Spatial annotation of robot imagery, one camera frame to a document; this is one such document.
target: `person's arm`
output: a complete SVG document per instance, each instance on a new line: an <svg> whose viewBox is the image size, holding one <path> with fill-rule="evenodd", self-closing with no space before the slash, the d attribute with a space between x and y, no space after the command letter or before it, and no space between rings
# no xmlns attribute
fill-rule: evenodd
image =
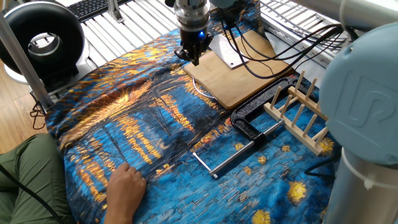
<svg viewBox="0 0 398 224"><path fill-rule="evenodd" d="M108 207L104 224L131 224L146 185L141 173L127 163L112 172L106 188Z"/></svg>

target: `starry night fabric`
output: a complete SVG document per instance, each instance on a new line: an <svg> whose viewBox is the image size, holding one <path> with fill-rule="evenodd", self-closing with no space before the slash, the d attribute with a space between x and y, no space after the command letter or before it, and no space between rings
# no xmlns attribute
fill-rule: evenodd
<svg viewBox="0 0 398 224"><path fill-rule="evenodd" d="M260 2L245 6L240 28L264 33ZM218 14L211 16L209 31L220 34ZM325 138L317 157L279 128L214 179L192 152L214 168L249 140L231 125L230 111L194 89L183 71L188 62L174 54L179 42L173 30L97 68L49 110L47 128L65 162L74 217L103 221L108 179L128 162L148 181L134 223L319 223L333 182L303 171L324 161L335 143ZM286 116L293 119L298 108ZM304 129L311 117L304 110L297 126ZM265 130L275 120L264 113L252 124ZM324 127L318 118L309 135Z"/></svg>

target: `keyboard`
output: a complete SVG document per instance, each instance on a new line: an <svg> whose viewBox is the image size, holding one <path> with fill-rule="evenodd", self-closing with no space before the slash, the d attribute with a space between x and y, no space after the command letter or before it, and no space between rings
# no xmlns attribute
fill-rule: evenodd
<svg viewBox="0 0 398 224"><path fill-rule="evenodd" d="M129 0L119 0L118 4L120 5L126 1ZM106 0L83 0L68 6L67 9L72 12L79 22L85 22L104 11L107 11L108 2Z"/></svg>

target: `gray pole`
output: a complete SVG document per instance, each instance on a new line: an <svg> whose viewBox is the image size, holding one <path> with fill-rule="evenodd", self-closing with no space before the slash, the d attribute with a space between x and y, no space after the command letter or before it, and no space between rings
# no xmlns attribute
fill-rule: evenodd
<svg viewBox="0 0 398 224"><path fill-rule="evenodd" d="M1 13L0 40L3 42L4 46L6 46L6 49L8 50L12 59L14 59L19 70L32 88L35 97L41 102L43 108L47 110L53 105L53 101L50 99L50 96L45 90L43 83L40 81L39 76L37 76L36 71L34 70L24 50L22 49L6 19Z"/></svg>

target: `black cable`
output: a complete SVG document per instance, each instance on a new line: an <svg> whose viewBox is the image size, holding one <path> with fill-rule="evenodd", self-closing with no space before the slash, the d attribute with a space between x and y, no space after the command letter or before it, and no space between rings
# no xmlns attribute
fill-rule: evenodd
<svg viewBox="0 0 398 224"><path fill-rule="evenodd" d="M318 164L315 164L315 165L313 165L313 166L310 166L307 170L305 170L304 171L304 174L305 175L310 175L310 176L314 176L314 177L327 177L327 178L336 178L334 175L328 175L328 174L317 174L317 173L313 173L313 172L311 172L311 171L313 171L313 170L315 170L315 169L317 169L317 168L319 168L319 167L322 167L322 166L325 166L325 165L327 165L327 164L329 164L329 163L332 163L332 162L336 162L336 161L338 161L338 159L341 157L341 151L338 151L338 152L336 152L336 154L334 155L334 156L332 156L331 158L329 158L329 159L327 159L327 160L325 160L325 161L323 161L323 162L319 162Z"/></svg>
<svg viewBox="0 0 398 224"><path fill-rule="evenodd" d="M278 77L279 75L282 75L282 74L284 74L285 72L287 72L288 70L290 70L294 64L296 64L301 58L303 58L307 53L309 53L309 51L311 51L316 45L318 45L320 42L324 41L325 39L331 37L332 35L341 33L341 32L343 31L343 28L341 28L341 26L338 26L338 27L333 28L332 30L329 30L326 34L324 34L321 38L319 38L314 44L312 44L311 46L309 46L308 48L306 48L305 50L303 50L303 51L301 52L301 55L298 56L291 64L289 64L289 65L288 65L286 68L284 68L282 71L280 71L280 72L278 72L278 73L276 73L276 74L274 74L274 75L269 75L269 76L266 76L266 77L262 77L262 76L259 76L259 75L255 74L255 73L246 65L245 61L243 60L243 55L242 55L242 53L239 51L238 44L237 44L236 41L235 41L235 38L234 38L234 35L233 35L233 32L232 32L231 28L229 28L228 31L229 31L229 33L231 34L232 41L234 42L234 45L235 45L235 47L236 47L236 50L237 50L236 52L238 53L239 57L241 58L241 61L242 61L243 65L244 65L244 67L246 68L246 70L248 70L248 72L250 72L252 75L254 75L254 76L257 77L257 78L260 78L260 79L268 79L268 78L275 78L275 77Z"/></svg>
<svg viewBox="0 0 398 224"><path fill-rule="evenodd" d="M222 16L223 16L223 17L225 17L225 16L224 16L223 10L219 9L218 11L222 13ZM227 33L226 33L226 29L225 29L225 26L224 26L223 19L221 18L220 21L221 21L221 25L222 25L222 28L223 28L223 31L224 31L224 35L228 38L228 35L227 35ZM229 27L229 29L232 28L232 27L235 27L235 28L237 28L238 32L240 31L239 27L236 26L236 24L227 24L227 26ZM294 48L297 44L303 42L304 40L307 40L308 38L310 38L311 36L317 34L317 33L320 32L320 31L323 31L323 30L325 30L325 29L330 29L330 28L332 28L332 27L341 27L341 26L340 26L340 24L332 24L332 25L324 26L324 27L322 27L322 28L316 30L315 32L312 32L312 33L309 34L308 36L306 36L306 37L300 39L299 41L297 41L296 43L294 43L293 45L291 45L290 47L286 48L284 51L282 51L281 53L279 53L279 54L277 54L277 55L275 55L275 56L273 56L273 57L268 57L268 56L262 55L262 54L260 53L260 55L262 55L263 57L265 57L265 58L267 58L267 59L253 59L253 61L256 61L256 62L266 62L266 61L269 61L269 60L287 60L287 59L291 59L291 58L294 58L294 57L296 57L296 56L299 56L299 55L302 54L302 52L305 51L305 50L302 50L301 52L299 52L299 53L297 53L297 54L295 54L295 55L286 57L286 58L278 58L278 57L281 56L282 54L286 53L288 50ZM229 39L228 39L228 42L229 42L229 45L231 46L231 48L232 48L235 52L237 52L237 53L239 54L240 52L238 52L238 50L236 50L236 49L232 46L232 44L231 44L231 42L229 41Z"/></svg>
<svg viewBox="0 0 398 224"><path fill-rule="evenodd" d="M242 41L242 45L244 48L244 51L246 52L246 54L251 58L254 59L248 52L248 50L246 49L246 46L244 45L244 41L243 41L243 35L241 35L241 41ZM266 66L267 68L269 68L269 70L271 71L272 74L274 74L274 71L272 70L272 68L269 65L266 65L264 62L259 62L262 63L264 66Z"/></svg>
<svg viewBox="0 0 398 224"><path fill-rule="evenodd" d="M297 70L297 69L299 68L299 66L302 65L304 62L307 62L307 61L309 61L309 60L315 58L316 56L320 55L322 52L324 52L326 49L328 49L328 48L330 47L330 45L329 45L328 47L325 47L323 50L321 50L319 53L315 54L314 56L312 56L312 57L310 57L310 58L304 60L302 63L300 63L300 64L295 68L295 70Z"/></svg>
<svg viewBox="0 0 398 224"><path fill-rule="evenodd" d="M40 128L36 128L36 119L38 117L44 117L45 114L42 111L42 108L40 108L40 102L38 100L36 100L36 97L33 95L33 92L30 92L30 95L33 97L33 99L35 100L36 104L33 106L32 111L29 113L30 117L33 118L33 129L34 130L40 130L43 129L45 127L45 124L43 124L42 127Z"/></svg>
<svg viewBox="0 0 398 224"><path fill-rule="evenodd" d="M27 188L25 185L21 184L15 177L13 177L7 170L0 164L0 171L11 180L16 186L18 186L21 190L28 193L34 199L36 199L39 203L41 203L54 217L54 219L59 223L63 224L61 218L57 215L57 213L48 205L41 197L39 197L35 192L31 191L31 189Z"/></svg>

